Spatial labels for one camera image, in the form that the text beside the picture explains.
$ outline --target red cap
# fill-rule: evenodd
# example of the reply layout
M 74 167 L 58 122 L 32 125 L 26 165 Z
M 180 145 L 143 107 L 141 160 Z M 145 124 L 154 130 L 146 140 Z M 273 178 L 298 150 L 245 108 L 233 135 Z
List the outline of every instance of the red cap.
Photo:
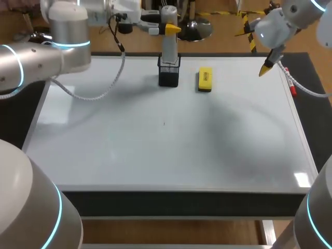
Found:
M 292 94 L 293 97 L 296 97 L 297 96 L 297 92 L 296 92 L 296 89 L 294 86 L 291 86 L 290 88 L 290 93 Z

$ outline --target whiteboard surface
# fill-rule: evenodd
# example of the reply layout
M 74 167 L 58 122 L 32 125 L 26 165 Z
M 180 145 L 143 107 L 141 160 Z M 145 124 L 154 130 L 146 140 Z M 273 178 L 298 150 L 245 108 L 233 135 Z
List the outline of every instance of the whiteboard surface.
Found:
M 158 86 L 157 58 L 127 57 L 103 100 L 51 85 L 26 153 L 62 191 L 305 193 L 317 176 L 292 97 L 265 58 L 182 58 L 177 88 Z M 197 92 L 201 66 L 213 89 Z M 59 77 L 76 94 L 101 94 L 118 57 Z

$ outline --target red marker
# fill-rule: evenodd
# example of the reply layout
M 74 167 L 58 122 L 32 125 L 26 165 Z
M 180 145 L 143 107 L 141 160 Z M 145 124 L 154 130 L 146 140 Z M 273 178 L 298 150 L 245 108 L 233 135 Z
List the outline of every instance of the red marker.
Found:
M 289 90 L 290 90 L 290 93 L 292 94 L 293 97 L 296 97 L 297 96 L 297 92 L 296 92 L 296 89 L 293 85 L 293 82 L 286 76 L 286 79 L 287 79 L 287 83 L 288 83 L 288 86 L 289 86 Z

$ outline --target pen holder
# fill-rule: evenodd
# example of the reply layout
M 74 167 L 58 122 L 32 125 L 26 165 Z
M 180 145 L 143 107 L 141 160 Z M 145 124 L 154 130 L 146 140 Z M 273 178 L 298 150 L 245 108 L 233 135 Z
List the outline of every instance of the pen holder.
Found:
M 179 54 L 175 64 L 165 63 L 162 61 L 161 54 L 158 58 L 159 67 L 159 86 L 160 87 L 177 87 L 178 74 L 180 71 L 181 55 Z

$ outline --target yellow eraser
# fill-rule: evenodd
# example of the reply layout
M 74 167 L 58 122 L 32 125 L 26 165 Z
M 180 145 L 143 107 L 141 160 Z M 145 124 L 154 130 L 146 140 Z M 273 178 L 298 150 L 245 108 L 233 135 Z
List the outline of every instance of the yellow eraser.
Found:
M 198 91 L 211 92 L 212 90 L 212 67 L 199 69 Z

